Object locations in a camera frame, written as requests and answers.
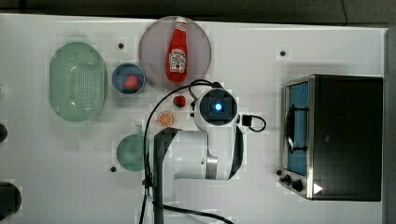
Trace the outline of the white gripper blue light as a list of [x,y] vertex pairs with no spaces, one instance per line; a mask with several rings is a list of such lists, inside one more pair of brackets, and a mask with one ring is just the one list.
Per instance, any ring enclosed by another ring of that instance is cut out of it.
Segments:
[[195,102],[193,113],[197,127],[207,132],[212,128],[235,126],[238,104],[228,91],[215,88],[202,93]]

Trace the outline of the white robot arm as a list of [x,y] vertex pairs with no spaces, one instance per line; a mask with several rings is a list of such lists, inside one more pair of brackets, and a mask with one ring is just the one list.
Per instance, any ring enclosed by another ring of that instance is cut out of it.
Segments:
[[238,104],[223,88],[205,91],[193,112],[195,131],[167,127],[154,136],[154,224],[201,224],[197,211],[174,206],[178,179],[229,180],[244,156]]

